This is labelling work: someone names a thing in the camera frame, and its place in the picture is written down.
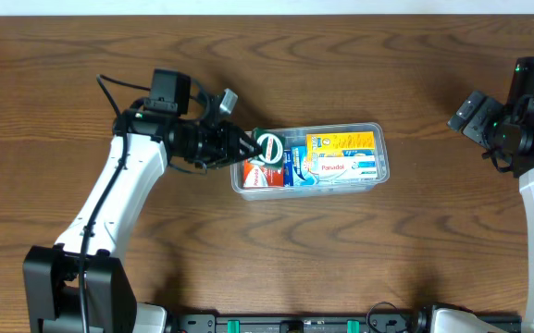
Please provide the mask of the yellow medicine box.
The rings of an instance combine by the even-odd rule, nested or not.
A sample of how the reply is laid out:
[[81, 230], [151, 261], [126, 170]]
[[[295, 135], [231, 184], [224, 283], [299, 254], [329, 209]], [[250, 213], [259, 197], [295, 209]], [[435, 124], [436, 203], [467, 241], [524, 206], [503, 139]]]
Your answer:
[[375, 149], [376, 142], [373, 131], [306, 135], [306, 151], [311, 160], [316, 160], [319, 157], [372, 154]]

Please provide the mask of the red Panadol box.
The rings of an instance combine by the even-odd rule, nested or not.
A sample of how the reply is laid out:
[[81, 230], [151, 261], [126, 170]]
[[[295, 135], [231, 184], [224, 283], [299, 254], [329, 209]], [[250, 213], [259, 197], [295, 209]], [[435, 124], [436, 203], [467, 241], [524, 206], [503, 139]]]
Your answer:
[[283, 169], [272, 169], [245, 161], [242, 185], [245, 189], [283, 187]]

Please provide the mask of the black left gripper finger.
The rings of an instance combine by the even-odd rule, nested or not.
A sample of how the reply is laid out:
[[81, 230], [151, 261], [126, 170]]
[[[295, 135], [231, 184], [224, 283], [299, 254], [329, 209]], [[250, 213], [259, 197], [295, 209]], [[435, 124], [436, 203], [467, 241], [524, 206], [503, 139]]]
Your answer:
[[224, 129], [227, 132], [227, 144], [235, 151], [261, 151], [261, 145], [243, 129], [226, 121]]
[[233, 149], [228, 152], [227, 162], [229, 165], [243, 162], [247, 159], [258, 157], [263, 153], [261, 148], [252, 148], [250, 150], [244, 150], [242, 148]]

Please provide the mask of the white Panadol box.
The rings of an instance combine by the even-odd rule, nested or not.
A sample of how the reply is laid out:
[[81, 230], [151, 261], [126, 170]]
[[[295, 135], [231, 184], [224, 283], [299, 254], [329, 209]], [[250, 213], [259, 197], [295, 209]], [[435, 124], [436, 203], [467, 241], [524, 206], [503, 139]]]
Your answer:
[[320, 157], [311, 172], [320, 181], [345, 181], [354, 179], [375, 179], [378, 176], [376, 159], [373, 155]]

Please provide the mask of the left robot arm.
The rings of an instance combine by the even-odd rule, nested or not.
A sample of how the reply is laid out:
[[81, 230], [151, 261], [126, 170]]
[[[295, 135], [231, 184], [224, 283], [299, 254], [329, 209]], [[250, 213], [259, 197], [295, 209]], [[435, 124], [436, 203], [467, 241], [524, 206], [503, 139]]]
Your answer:
[[261, 154], [261, 145], [221, 113], [206, 120], [127, 109], [86, 203], [51, 247], [23, 262], [32, 332], [175, 332], [159, 305], [137, 302], [124, 270], [143, 204], [171, 157], [208, 170]]

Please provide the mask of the small dark green box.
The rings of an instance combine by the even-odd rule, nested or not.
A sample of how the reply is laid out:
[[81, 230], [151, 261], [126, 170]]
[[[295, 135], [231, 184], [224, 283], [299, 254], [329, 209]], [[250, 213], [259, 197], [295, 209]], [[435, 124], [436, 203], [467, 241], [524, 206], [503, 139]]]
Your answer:
[[252, 132], [256, 143], [261, 147], [262, 152], [250, 159], [250, 163], [270, 168], [281, 169], [283, 166], [283, 156], [286, 145], [286, 138], [272, 130], [256, 128]]

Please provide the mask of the blue KoolFever box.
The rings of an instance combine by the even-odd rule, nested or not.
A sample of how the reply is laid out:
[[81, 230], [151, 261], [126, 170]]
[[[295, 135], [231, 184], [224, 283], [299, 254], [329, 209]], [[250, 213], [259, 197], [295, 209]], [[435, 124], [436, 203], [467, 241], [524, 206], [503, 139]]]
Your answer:
[[[374, 155], [372, 154], [356, 154], [357, 155]], [[315, 174], [311, 172], [313, 164], [318, 160], [311, 160], [307, 156], [305, 146], [294, 146], [289, 151], [285, 152], [284, 156], [284, 185], [285, 186], [325, 186], [341, 183], [349, 183], [368, 179], [354, 179], [345, 181], [320, 181]]]

